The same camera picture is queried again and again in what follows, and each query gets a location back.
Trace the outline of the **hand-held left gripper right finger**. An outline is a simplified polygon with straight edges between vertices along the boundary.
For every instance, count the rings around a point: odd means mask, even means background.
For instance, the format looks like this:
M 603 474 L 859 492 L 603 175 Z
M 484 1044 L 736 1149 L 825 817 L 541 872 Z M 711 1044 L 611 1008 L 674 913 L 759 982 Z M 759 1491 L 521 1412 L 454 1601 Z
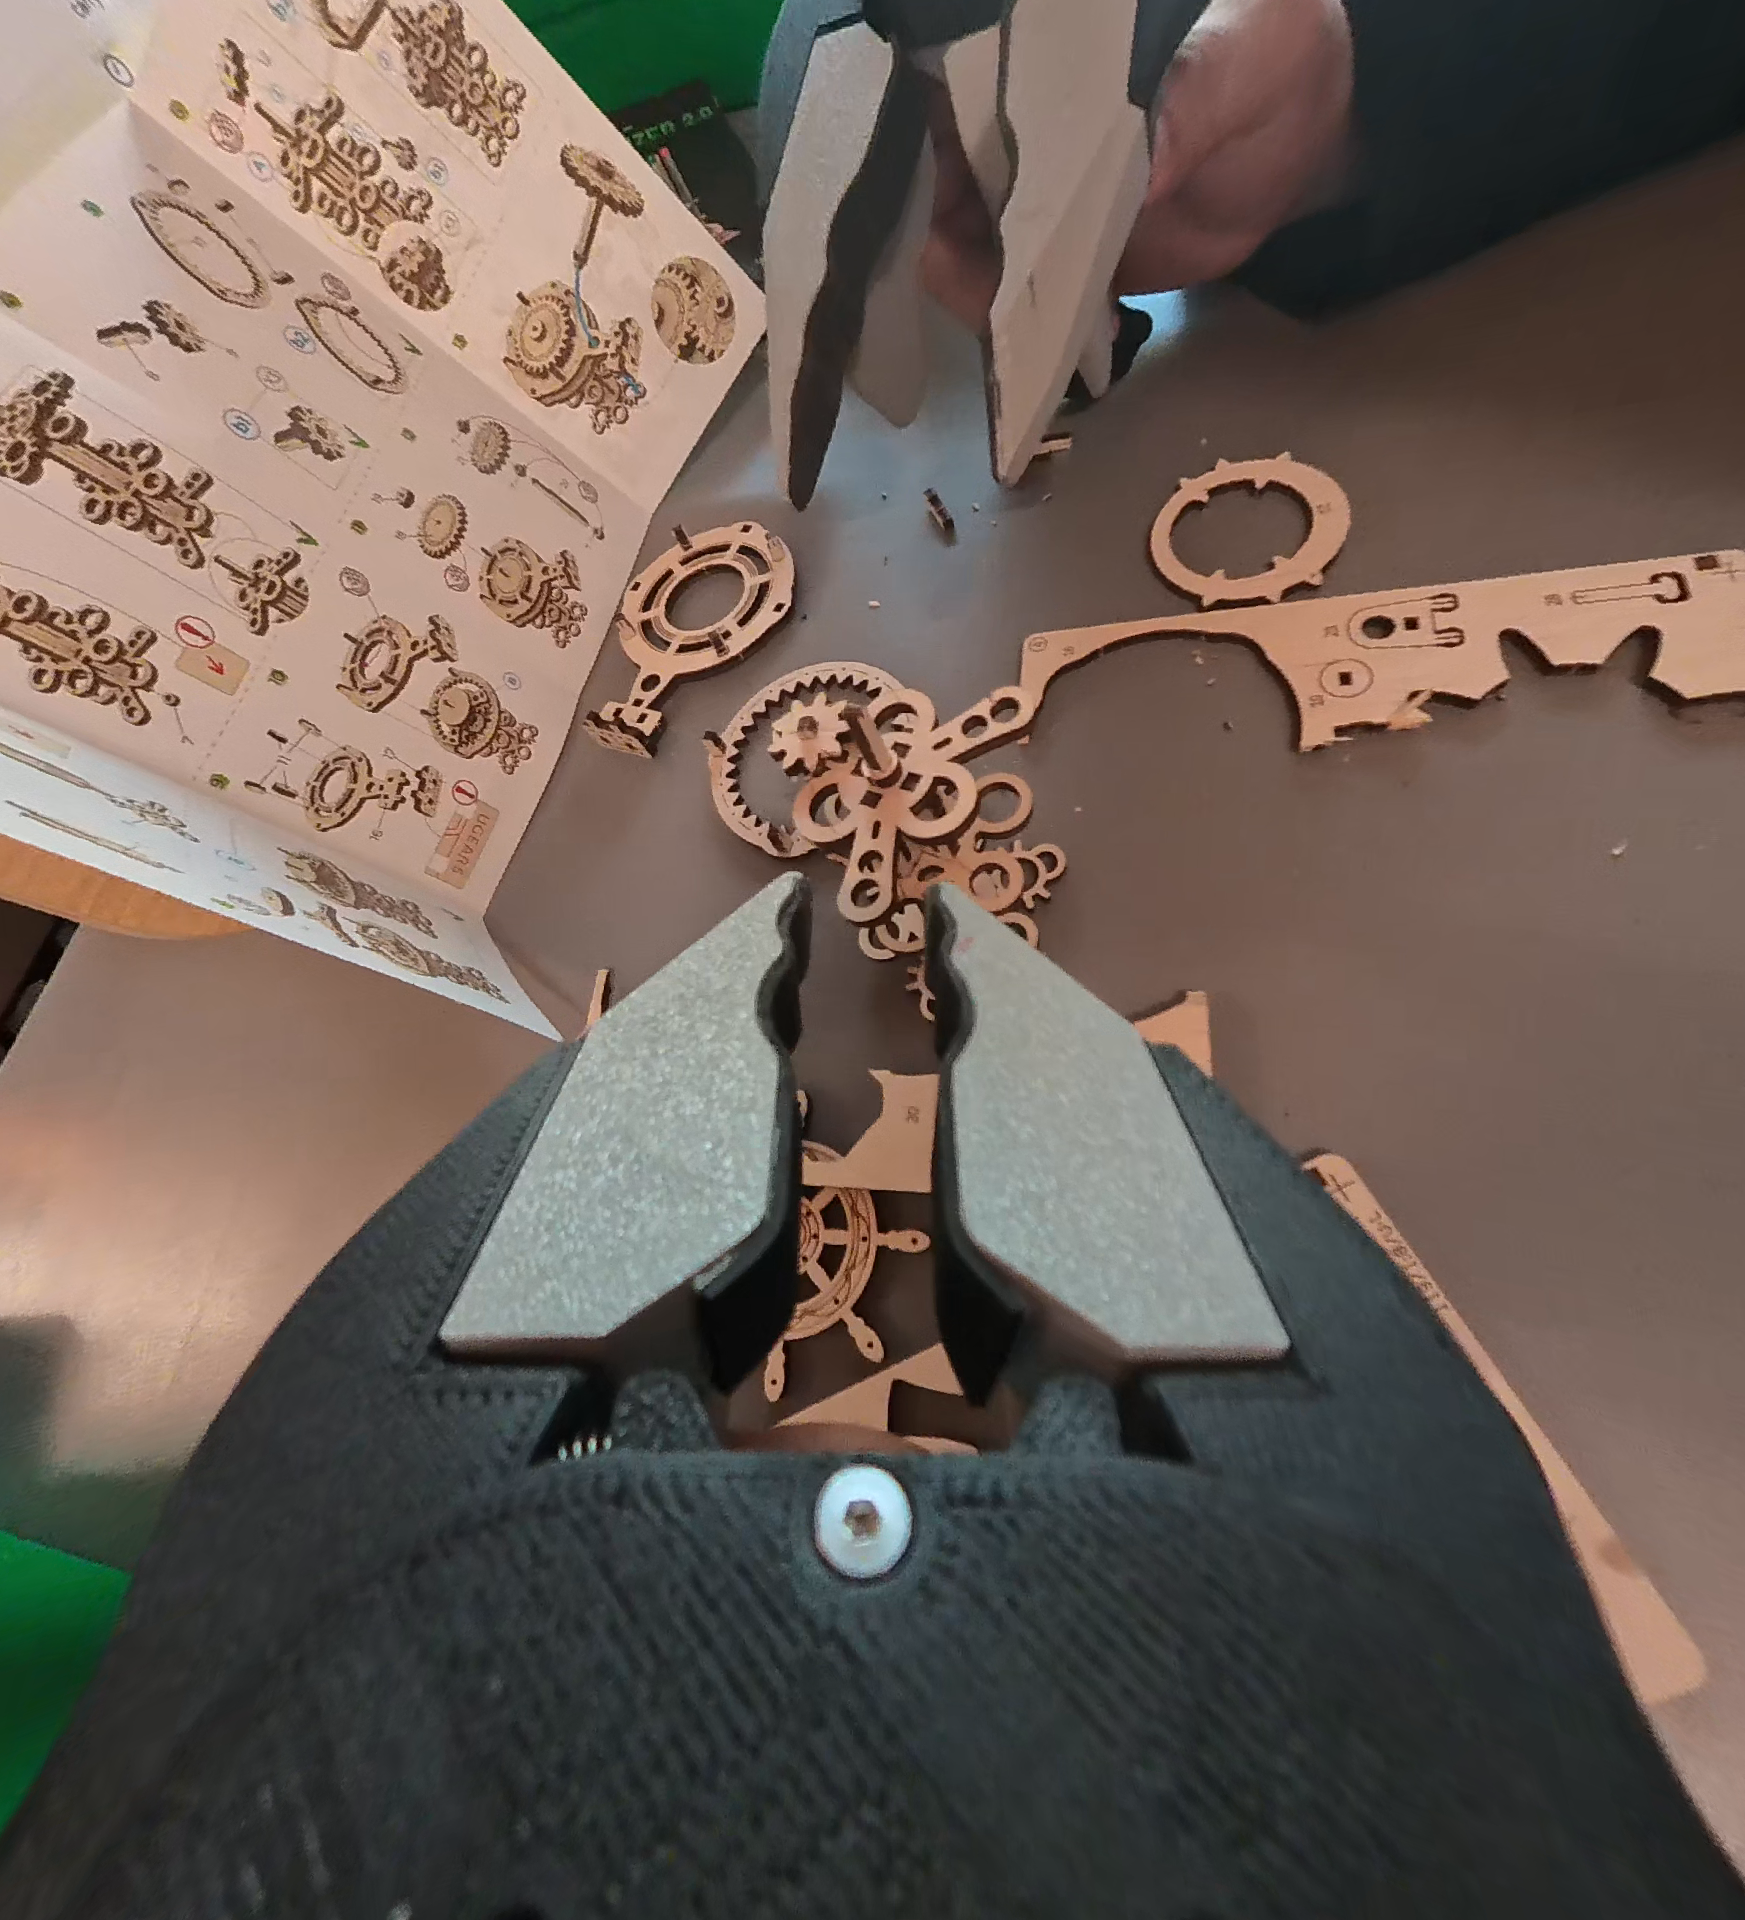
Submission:
M 933 1299 L 970 1403 L 1005 1381 L 1278 1364 L 1290 1337 L 1164 1063 L 936 884 Z

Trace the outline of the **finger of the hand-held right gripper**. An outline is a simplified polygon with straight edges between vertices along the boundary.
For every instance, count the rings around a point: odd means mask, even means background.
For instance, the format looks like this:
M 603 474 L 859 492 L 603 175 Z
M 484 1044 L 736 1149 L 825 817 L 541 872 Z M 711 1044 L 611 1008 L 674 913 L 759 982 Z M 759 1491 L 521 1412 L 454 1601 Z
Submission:
M 983 346 L 991 464 L 1017 486 L 1072 384 L 1101 396 L 1115 268 L 1142 211 L 1138 3 L 1017 3 L 944 48 L 956 129 L 999 239 Z
M 780 492 L 808 507 L 845 393 L 892 427 L 928 390 L 918 264 L 936 161 L 913 9 L 784 9 L 761 119 L 769 417 Z

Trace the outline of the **person's right forearm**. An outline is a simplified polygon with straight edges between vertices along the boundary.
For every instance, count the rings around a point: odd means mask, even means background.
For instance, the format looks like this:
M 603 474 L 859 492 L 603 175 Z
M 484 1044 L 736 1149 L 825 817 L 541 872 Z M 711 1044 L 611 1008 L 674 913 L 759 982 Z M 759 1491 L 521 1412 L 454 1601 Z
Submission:
M 1230 280 L 1301 320 L 1745 131 L 1745 3 L 1354 3 L 1351 172 Z

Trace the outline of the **folded paper instruction sheet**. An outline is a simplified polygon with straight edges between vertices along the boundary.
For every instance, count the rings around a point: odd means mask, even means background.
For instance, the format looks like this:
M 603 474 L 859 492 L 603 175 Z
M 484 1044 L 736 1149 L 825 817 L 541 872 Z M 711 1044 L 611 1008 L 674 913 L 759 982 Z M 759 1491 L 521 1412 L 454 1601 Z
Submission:
M 0 4 L 0 849 L 486 927 L 765 303 L 518 4 Z

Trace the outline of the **wooden gear assembly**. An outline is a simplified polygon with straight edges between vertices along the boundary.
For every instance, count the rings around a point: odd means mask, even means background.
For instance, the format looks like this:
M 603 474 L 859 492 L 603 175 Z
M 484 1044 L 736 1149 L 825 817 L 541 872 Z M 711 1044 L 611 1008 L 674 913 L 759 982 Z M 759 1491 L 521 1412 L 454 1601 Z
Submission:
M 798 778 L 794 832 L 841 865 L 838 913 L 868 959 L 904 964 L 922 1017 L 933 1017 L 933 889 L 965 894 L 1035 948 L 1035 911 L 1065 876 L 1057 845 L 1026 839 L 1030 780 L 973 769 L 1023 736 L 1035 709 L 1026 688 L 1005 687 L 940 721 L 914 691 L 849 700 L 822 688 L 770 723 L 769 754 Z

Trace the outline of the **long wooden sheet offcut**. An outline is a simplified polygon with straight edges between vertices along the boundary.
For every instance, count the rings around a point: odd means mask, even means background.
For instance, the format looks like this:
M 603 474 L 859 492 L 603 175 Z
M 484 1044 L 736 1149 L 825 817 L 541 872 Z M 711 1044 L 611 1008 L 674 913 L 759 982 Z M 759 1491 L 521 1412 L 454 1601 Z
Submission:
M 1362 729 L 1410 730 L 1436 700 L 1476 705 L 1507 678 L 1503 642 L 1557 669 L 1596 669 L 1638 635 L 1648 685 L 1685 702 L 1745 699 L 1745 551 L 1382 587 L 1282 605 L 1193 612 L 1026 639 L 1017 717 L 1051 681 L 1125 643 L 1167 635 L 1235 639 L 1280 677 L 1315 752 Z

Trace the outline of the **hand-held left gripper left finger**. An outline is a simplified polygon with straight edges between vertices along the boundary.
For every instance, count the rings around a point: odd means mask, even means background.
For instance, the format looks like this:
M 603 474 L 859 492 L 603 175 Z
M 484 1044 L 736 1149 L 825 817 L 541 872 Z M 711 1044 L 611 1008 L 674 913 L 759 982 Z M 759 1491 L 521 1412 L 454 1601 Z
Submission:
M 808 944 L 810 885 L 777 878 L 570 1049 L 445 1353 L 707 1389 L 765 1364 L 801 1284 Z

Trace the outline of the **person's right hand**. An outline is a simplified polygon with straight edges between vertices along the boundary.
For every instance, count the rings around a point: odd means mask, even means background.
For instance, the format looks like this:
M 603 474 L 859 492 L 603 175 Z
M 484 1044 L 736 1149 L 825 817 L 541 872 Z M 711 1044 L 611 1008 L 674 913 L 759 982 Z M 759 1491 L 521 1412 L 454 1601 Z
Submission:
M 1355 61 L 1350 4 L 1211 4 L 1163 78 L 1149 193 L 1105 304 L 1229 275 L 1335 203 L 1357 145 Z

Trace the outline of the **laser-cut wooden parts sheet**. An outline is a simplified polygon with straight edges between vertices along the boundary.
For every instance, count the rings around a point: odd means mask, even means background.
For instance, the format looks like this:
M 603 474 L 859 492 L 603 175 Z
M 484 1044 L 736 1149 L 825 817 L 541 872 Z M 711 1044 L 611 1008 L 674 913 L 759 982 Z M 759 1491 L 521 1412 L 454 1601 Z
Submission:
M 872 1080 L 879 1111 L 859 1140 L 804 1144 L 794 1311 L 734 1403 L 707 1405 L 682 1380 L 631 1384 L 609 1422 L 561 1445 L 561 1460 L 614 1448 L 741 1460 L 866 1457 L 892 1468 L 1016 1441 L 1035 1394 L 1003 1381 L 971 1402 L 946 1339 L 928 1332 L 938 1079 L 877 1071 Z
M 1303 1166 L 1436 1311 L 1443 1329 L 1521 1429 L 1546 1481 L 1559 1523 L 1638 1701 L 1656 1710 L 1699 1694 L 1708 1681 L 1708 1663 L 1699 1645 L 1676 1621 L 1648 1572 L 1628 1554 L 1578 1477 L 1382 1207 L 1373 1188 L 1354 1163 L 1339 1154 L 1315 1154 Z

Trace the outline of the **black cardboard box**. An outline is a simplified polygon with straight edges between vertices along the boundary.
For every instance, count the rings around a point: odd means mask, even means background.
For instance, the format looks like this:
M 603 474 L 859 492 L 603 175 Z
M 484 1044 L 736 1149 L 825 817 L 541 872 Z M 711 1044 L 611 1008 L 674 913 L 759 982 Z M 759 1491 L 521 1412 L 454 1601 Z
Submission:
M 609 119 L 753 271 L 765 236 L 759 168 L 715 88 L 695 78 L 615 110 Z

